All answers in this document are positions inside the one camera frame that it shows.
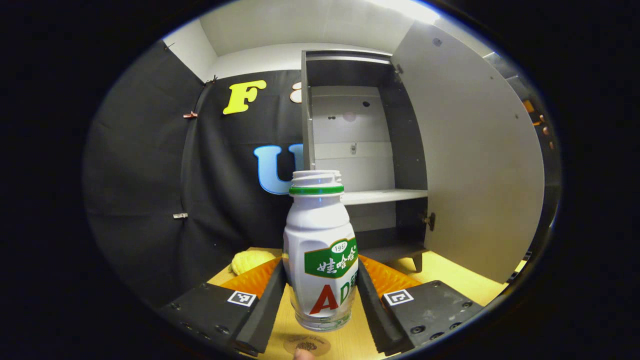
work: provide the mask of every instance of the green band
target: green band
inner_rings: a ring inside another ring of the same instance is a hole
[[[327,188],[289,188],[291,195],[324,195],[329,193],[341,193],[344,186],[331,186]]]

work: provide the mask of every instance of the white ceiling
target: white ceiling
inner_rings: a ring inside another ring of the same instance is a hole
[[[218,56],[294,42],[393,53],[416,18],[433,21],[434,16],[410,0],[238,0],[203,15],[200,22]]]

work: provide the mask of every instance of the yellow letter f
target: yellow letter f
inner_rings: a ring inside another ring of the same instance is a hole
[[[249,81],[248,83],[233,84],[229,88],[231,89],[231,97],[229,98],[229,105],[222,110],[222,113],[233,114],[246,111],[249,106],[244,103],[247,99],[249,102],[253,102],[258,96],[258,89],[264,89],[267,87],[267,83],[264,80]]]

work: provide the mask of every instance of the red letter a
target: red letter a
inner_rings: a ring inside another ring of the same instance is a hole
[[[324,304],[324,301],[326,299],[329,299],[328,305]],[[309,315],[318,314],[320,310],[326,309],[327,307],[331,310],[338,308],[338,303],[335,301],[335,296],[333,295],[333,291],[331,291],[331,286],[329,286],[328,284],[325,285],[322,291],[320,292],[320,296],[318,297],[318,300],[316,301],[314,308],[311,309],[311,312],[309,313]]]

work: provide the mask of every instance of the blue letter u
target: blue letter u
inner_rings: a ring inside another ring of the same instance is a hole
[[[278,154],[282,148],[277,145],[260,146],[253,150],[253,155],[258,158],[258,181],[267,192],[276,195],[289,193],[290,181],[282,181],[278,177]],[[303,150],[301,143],[289,146],[289,152],[293,153],[296,171],[304,169]]]

